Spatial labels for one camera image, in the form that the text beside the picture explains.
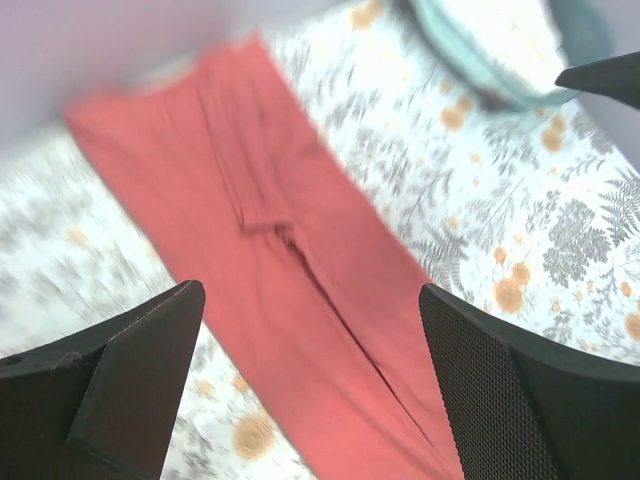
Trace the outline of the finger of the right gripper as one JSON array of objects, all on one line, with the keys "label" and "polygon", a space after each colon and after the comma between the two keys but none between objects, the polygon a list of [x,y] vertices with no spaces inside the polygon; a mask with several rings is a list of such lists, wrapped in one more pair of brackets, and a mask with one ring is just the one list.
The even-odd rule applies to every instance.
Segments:
[{"label": "finger of the right gripper", "polygon": [[565,69],[555,85],[607,97],[631,108],[640,106],[640,52]]}]

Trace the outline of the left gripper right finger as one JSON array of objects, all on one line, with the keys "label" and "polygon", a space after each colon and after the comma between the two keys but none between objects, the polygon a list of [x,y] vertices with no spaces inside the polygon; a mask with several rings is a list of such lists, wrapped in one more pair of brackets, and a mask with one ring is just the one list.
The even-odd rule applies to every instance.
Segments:
[{"label": "left gripper right finger", "polygon": [[423,286],[420,313],[463,474],[637,480],[639,369]]}]

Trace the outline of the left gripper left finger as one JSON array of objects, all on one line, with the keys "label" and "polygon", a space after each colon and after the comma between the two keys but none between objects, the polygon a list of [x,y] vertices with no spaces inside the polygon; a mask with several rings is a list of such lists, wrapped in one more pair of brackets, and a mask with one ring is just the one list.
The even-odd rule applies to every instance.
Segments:
[{"label": "left gripper left finger", "polygon": [[186,281],[1,361],[4,479],[160,477],[206,294]]}]

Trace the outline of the pink t shirt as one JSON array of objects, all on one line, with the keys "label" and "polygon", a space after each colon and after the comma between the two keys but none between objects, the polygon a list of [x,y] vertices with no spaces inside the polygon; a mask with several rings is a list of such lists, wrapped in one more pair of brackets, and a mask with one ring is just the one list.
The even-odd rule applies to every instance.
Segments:
[{"label": "pink t shirt", "polygon": [[419,314],[427,276],[260,38],[70,107],[85,157],[321,479],[459,479]]}]

